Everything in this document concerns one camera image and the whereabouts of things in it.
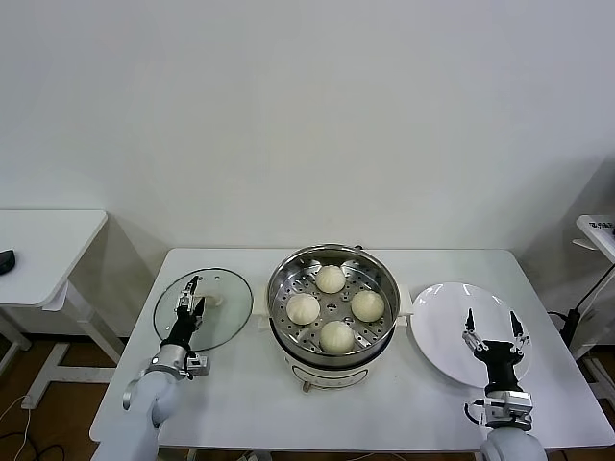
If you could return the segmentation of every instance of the pot handle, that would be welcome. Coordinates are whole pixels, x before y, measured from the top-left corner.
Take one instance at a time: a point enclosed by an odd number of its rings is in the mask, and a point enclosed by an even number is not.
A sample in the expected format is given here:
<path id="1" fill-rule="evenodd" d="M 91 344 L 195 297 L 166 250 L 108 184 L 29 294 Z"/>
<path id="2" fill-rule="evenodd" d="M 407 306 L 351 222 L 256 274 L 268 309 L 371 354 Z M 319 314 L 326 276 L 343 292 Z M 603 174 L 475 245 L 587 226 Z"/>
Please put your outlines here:
<path id="1" fill-rule="evenodd" d="M 397 285 L 400 290 L 400 313 L 397 316 L 395 325 L 397 327 L 407 327 L 407 316 L 414 313 L 412 308 L 412 298 L 410 297 L 410 289 L 407 285 Z"/>

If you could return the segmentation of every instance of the table leg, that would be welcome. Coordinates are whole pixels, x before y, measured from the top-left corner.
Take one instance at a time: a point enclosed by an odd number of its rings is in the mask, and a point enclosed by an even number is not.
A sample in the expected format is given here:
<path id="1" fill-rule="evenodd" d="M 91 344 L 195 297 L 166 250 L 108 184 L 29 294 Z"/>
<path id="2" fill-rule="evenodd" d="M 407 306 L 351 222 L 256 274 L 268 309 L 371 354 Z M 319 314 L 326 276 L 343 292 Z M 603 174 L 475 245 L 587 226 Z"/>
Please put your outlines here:
<path id="1" fill-rule="evenodd" d="M 114 368 L 63 367 L 60 365 L 68 351 L 68 344 L 59 343 L 54 346 L 47 360 L 38 372 L 37 377 L 28 390 L 29 399 L 21 402 L 22 408 L 37 408 L 40 399 L 47 390 L 49 383 L 56 382 L 89 382 L 107 384 L 111 382 Z"/>
<path id="2" fill-rule="evenodd" d="M 0 375 L 2 375 L 11 363 L 12 358 L 15 357 L 17 351 L 27 351 L 32 347 L 32 343 L 17 331 L 17 329 L 2 315 L 0 315 L 0 334 L 12 342 L 9 350 L 6 351 L 2 360 L 0 360 Z"/>
<path id="3" fill-rule="evenodd" d="M 66 298 L 72 306 L 65 305 L 61 311 L 75 320 L 111 360 L 118 363 L 124 351 L 124 343 L 115 336 L 109 325 L 96 313 L 70 280 L 68 281 Z"/>
<path id="4" fill-rule="evenodd" d="M 26 339 L 17 329 L 9 323 L 3 315 L 0 315 L 0 334 L 14 344 L 19 345 L 23 351 L 27 351 L 32 347 L 32 343 Z"/>

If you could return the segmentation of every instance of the cable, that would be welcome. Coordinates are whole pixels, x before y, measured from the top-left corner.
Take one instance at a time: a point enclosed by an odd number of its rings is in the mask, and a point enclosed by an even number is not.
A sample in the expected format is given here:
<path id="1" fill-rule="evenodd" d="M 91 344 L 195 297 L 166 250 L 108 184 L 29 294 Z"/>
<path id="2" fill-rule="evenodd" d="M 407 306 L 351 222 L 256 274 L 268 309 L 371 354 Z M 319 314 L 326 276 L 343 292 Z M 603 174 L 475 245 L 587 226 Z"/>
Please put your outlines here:
<path id="1" fill-rule="evenodd" d="M 549 315 L 556 315 L 557 317 L 559 317 L 561 320 L 563 320 L 564 322 L 566 322 L 568 320 L 568 316 L 565 314 L 562 314 L 561 312 L 555 312 L 554 310 L 550 310 L 547 312 Z"/>
<path id="2" fill-rule="evenodd" d="M 43 453 L 46 453 L 50 449 L 59 449 L 61 451 L 61 461 L 64 461 L 64 459 L 66 459 L 66 452 L 64 451 L 64 447 L 60 444 L 54 444 L 54 445 L 50 445 L 49 447 L 41 451 L 38 457 L 33 459 L 32 461 L 40 461 L 39 460 L 40 456 L 42 456 Z"/>
<path id="3" fill-rule="evenodd" d="M 603 286 L 600 287 L 600 289 L 595 294 L 595 296 L 592 299 L 592 301 L 589 303 L 589 305 L 587 305 L 587 307 L 585 307 L 585 310 L 583 310 L 582 313 L 580 313 L 578 311 L 579 308 L 583 305 L 583 303 L 585 303 L 585 300 L 587 298 L 589 298 L 589 296 L 594 292 L 594 290 L 596 290 L 596 288 L 598 288 L 600 286 L 600 284 L 603 283 L 604 279 L 606 279 L 611 274 L 611 272 L 613 272 L 613 269 L 615 269 L 615 264 L 610 266 L 608 268 L 608 270 L 603 274 L 603 276 L 600 277 L 600 279 L 596 282 L 596 284 L 594 286 L 592 286 L 587 293 L 585 293 L 585 296 L 583 296 L 580 299 L 580 301 L 577 303 L 575 308 L 574 309 L 570 309 L 568 311 L 568 315 L 566 316 L 567 318 L 566 318 L 566 321 L 564 323 L 564 326 L 559 331 L 559 334 L 561 335 L 561 339 L 564 341 L 564 344 L 567 347 L 570 347 L 570 345 L 573 342 L 573 337 L 575 336 L 575 331 L 577 331 L 577 326 L 578 326 L 578 323 L 580 322 L 581 316 L 585 315 L 589 311 L 589 309 L 591 308 L 592 304 L 594 303 L 594 301 L 598 297 L 599 293 L 601 291 L 603 291 L 603 289 L 608 285 L 608 283 L 610 282 L 612 277 L 611 277 L 611 279 L 608 279 Z"/>
<path id="4" fill-rule="evenodd" d="M 468 420 L 470 420 L 475 425 L 480 425 L 479 420 L 477 420 L 474 416 L 470 414 L 469 405 L 467 403 L 463 404 L 463 412 L 465 413 L 465 416 L 468 418 Z"/>
<path id="5" fill-rule="evenodd" d="M 585 314 L 587 314 L 587 312 L 589 312 L 589 309 L 591 309 L 592 304 L 594 303 L 596 298 L 598 298 L 598 295 L 600 295 L 601 291 L 603 291 L 606 288 L 606 286 L 613 280 L 613 277 L 615 277 L 615 272 L 608 277 L 608 279 L 603 283 L 603 286 L 601 286 L 598 290 L 596 290 L 596 293 L 594 294 L 592 301 L 590 301 L 588 305 L 585 307 L 585 310 L 581 312 L 580 314 L 581 319 L 583 318 Z"/>
<path id="6" fill-rule="evenodd" d="M 18 402 L 18 401 L 24 401 L 26 400 L 26 398 L 30 399 L 31 397 L 28 394 L 25 394 L 21 397 L 18 397 L 17 399 L 13 400 L 12 403 L 9 405 L 9 408 L 7 408 L 6 410 L 4 410 L 4 413 L 2 413 L 2 415 L 0 415 L 0 421 L 2 421 L 2 419 L 5 417 L 5 415 L 7 413 L 9 413 L 9 410 L 11 408 L 14 407 L 14 405 Z M 19 456 L 19 453 L 21 453 L 21 451 L 23 450 L 23 448 L 26 446 L 26 440 L 28 439 L 28 427 L 30 427 L 30 416 L 32 414 L 32 410 L 30 408 L 28 408 L 28 422 L 26 423 L 26 429 L 23 432 L 23 442 L 21 443 L 21 447 L 19 447 L 19 451 L 17 452 L 17 454 L 15 455 L 15 458 L 12 461 L 16 461 L 17 456 Z"/>
<path id="7" fill-rule="evenodd" d="M 8 434 L 4 434 L 4 435 L 0 435 L 0 440 L 9 438 L 9 437 L 13 437 L 15 435 L 18 435 L 19 437 L 23 437 L 23 432 L 9 432 Z M 38 452 L 37 446 L 35 445 L 35 442 L 30 438 L 27 437 L 28 442 L 30 442 L 30 445 L 32 446 L 32 449 L 35 451 L 35 459 L 34 461 L 38 460 L 38 457 L 40 456 L 40 453 Z"/>
<path id="8" fill-rule="evenodd" d="M 23 400 L 26 400 L 26 397 L 28 399 L 30 398 L 30 396 L 24 396 Z M 19 456 L 19 453 L 26 446 L 26 440 L 28 439 L 28 427 L 30 427 L 30 415 L 31 414 L 32 414 L 32 410 L 30 409 L 30 407 L 28 407 L 28 423 L 26 423 L 26 429 L 23 431 L 23 442 L 21 443 L 21 447 L 19 447 L 19 451 L 15 455 L 15 458 L 12 459 L 12 461 L 17 461 L 17 456 Z"/>
<path id="9" fill-rule="evenodd" d="M 581 300 L 578 302 L 577 306 L 575 307 L 576 312 L 578 312 L 578 308 L 589 297 L 589 295 L 592 294 L 592 291 L 594 291 L 598 287 L 598 285 L 600 285 L 603 282 L 603 280 L 606 279 L 606 277 L 613 271 L 613 269 L 615 269 L 615 264 L 609 267 L 608 270 L 604 273 L 604 275 L 600 277 L 600 279 L 596 282 L 596 284 L 592 286 L 591 289 L 587 293 L 585 293 L 585 296 L 581 298 Z"/>
<path id="10" fill-rule="evenodd" d="M 22 400 L 22 399 L 25 399 L 26 397 L 30 397 L 30 396 L 29 396 L 28 394 L 25 394 L 25 395 L 23 395 L 23 396 L 21 396 L 21 397 L 18 397 L 18 398 L 17 398 L 17 399 L 15 399 L 15 400 L 13 400 L 13 401 L 12 401 L 12 403 L 9 405 L 9 408 L 7 408 L 6 410 L 4 410 L 4 413 L 2 413 L 2 415 L 0 415 L 0 421 L 2 421 L 2 418 L 4 418 L 4 415 L 6 415 L 7 413 L 9 413 L 9 410 L 10 410 L 11 408 L 13 408 L 13 407 L 14 407 L 14 405 L 15 405 L 18 401 L 20 401 L 20 400 Z"/>
<path id="11" fill-rule="evenodd" d="M 351 458 L 351 459 L 347 459 L 346 461 L 358 461 L 359 459 L 365 459 L 368 456 L 372 456 L 374 454 L 375 453 L 367 453 L 367 454 L 364 454 L 363 456 L 360 456 L 359 458 Z"/>

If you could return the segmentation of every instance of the wooden floor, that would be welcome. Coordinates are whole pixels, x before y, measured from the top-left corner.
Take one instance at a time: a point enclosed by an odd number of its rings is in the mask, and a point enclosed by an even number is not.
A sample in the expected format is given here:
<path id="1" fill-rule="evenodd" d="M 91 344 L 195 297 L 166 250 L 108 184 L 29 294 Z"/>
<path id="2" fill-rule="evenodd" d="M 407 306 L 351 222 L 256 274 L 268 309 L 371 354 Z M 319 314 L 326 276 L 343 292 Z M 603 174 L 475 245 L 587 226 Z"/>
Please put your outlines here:
<path id="1" fill-rule="evenodd" d="M 36 341 L 27 352 L 19 352 L 11 367 L 0 376 L 0 414 L 15 399 L 28 392 L 30 384 L 44 363 L 47 354 L 53 348 L 50 341 Z M 0 340 L 0 355 L 6 350 L 7 344 Z M 615 354 L 597 353 L 604 367 L 615 377 Z M 68 366 L 113 366 L 105 354 L 91 343 L 74 343 L 66 355 L 62 365 Z M 96 444 L 89 440 L 89 426 L 96 414 L 104 394 L 104 384 L 72 384 L 52 383 L 38 408 L 32 411 L 29 437 L 37 445 L 38 451 L 54 444 L 60 444 L 65 450 L 65 458 L 70 461 L 88 460 L 96 449 Z M 615 426 L 615 411 L 606 403 L 601 402 L 604 412 Z M 23 441 L 23 435 L 1 438 L 11 432 L 23 432 L 28 412 L 16 404 L 0 421 L 0 460 L 12 460 Z M 160 459 L 164 461 L 183 460 L 185 450 L 162 449 Z M 240 451 L 199 451 L 198 460 L 234 461 L 242 453 Z M 365 453 L 273 453 L 274 461 L 348 461 Z M 615 448 L 608 449 L 568 449 L 569 461 L 613 461 Z M 408 461 L 474 461 L 470 453 L 446 454 L 400 454 Z M 18 460 L 35 460 L 35 452 L 30 444 L 21 452 Z M 41 461 L 60 461 L 62 453 L 59 449 L 51 449 L 43 453 Z M 393 454 L 375 454 L 366 461 L 392 461 L 400 459 Z M 561 451 L 549 453 L 550 461 L 566 461 Z"/>

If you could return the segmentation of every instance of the white table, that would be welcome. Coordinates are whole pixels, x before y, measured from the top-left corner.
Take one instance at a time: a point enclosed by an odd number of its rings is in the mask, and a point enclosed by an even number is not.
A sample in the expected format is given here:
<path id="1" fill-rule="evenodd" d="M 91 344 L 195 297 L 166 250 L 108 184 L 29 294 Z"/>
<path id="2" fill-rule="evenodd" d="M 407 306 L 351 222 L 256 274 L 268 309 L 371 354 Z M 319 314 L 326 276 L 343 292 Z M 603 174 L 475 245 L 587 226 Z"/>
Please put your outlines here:
<path id="1" fill-rule="evenodd" d="M 106 221 L 102 210 L 0 210 L 0 250 L 14 250 L 16 257 L 12 271 L 0 276 L 0 306 L 61 310 L 118 362 L 124 345 L 68 279 Z M 70 303 L 64 305 L 65 298 Z M 13 341 L 1 373 L 30 342 L 2 317 L 0 333 Z M 22 407 L 35 408 L 52 380 L 109 382 L 113 369 L 59 367 L 67 349 L 55 346 Z"/>
<path id="2" fill-rule="evenodd" d="M 122 393 L 158 351 L 152 314 L 162 291 L 200 268 L 238 272 L 258 293 L 291 250 L 169 252 L 90 429 L 100 441 L 122 415 Z M 533 363 L 522 387 L 531 392 L 535 435 L 544 447 L 609 446 L 611 426 L 511 253 L 497 250 L 370 251 L 416 296 L 439 281 L 465 281 L 504 299 L 521 316 L 533 341 Z M 459 346 L 463 325 L 459 326 Z M 169 447 L 345 450 L 476 451 L 483 429 L 463 414 L 481 390 L 455 383 L 399 328 L 375 372 L 360 384 L 305 394 L 284 366 L 271 333 L 251 321 L 210 354 L 209 376 L 183 382 L 184 404 L 166 421 L 160 443 Z"/>

